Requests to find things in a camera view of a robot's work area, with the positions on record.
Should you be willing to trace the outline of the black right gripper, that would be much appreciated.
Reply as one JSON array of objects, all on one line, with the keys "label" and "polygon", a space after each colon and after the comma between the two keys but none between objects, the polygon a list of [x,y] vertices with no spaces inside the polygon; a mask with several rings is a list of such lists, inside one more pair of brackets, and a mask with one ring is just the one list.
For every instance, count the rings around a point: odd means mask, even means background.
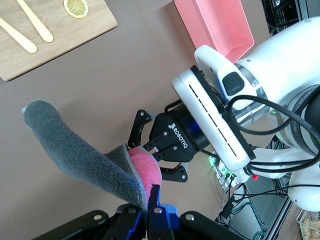
[{"label": "black right gripper", "polygon": [[136,112],[128,139],[128,146],[141,145],[141,136],[146,124],[153,122],[146,150],[155,149],[157,161],[181,162],[174,168],[160,167],[164,181],[185,183],[188,180],[188,163],[196,153],[209,146],[206,136],[189,113],[180,103],[170,111],[157,116],[144,109]]}]

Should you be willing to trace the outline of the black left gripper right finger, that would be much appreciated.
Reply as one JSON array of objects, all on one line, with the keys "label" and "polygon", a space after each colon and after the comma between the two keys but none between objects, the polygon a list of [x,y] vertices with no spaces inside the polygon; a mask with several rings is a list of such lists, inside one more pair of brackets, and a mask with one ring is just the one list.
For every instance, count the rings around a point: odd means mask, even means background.
[{"label": "black left gripper right finger", "polygon": [[197,211],[178,216],[160,204],[160,186],[153,185],[148,202],[147,238],[149,240],[243,240],[217,222]]}]

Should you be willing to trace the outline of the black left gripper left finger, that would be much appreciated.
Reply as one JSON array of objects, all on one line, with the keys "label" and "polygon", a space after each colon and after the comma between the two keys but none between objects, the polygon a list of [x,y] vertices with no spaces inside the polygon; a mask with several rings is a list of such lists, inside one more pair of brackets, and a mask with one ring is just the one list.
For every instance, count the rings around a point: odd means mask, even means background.
[{"label": "black left gripper left finger", "polygon": [[93,210],[60,225],[36,240],[142,240],[146,227],[142,210],[132,204],[118,207],[110,217],[102,210]]}]

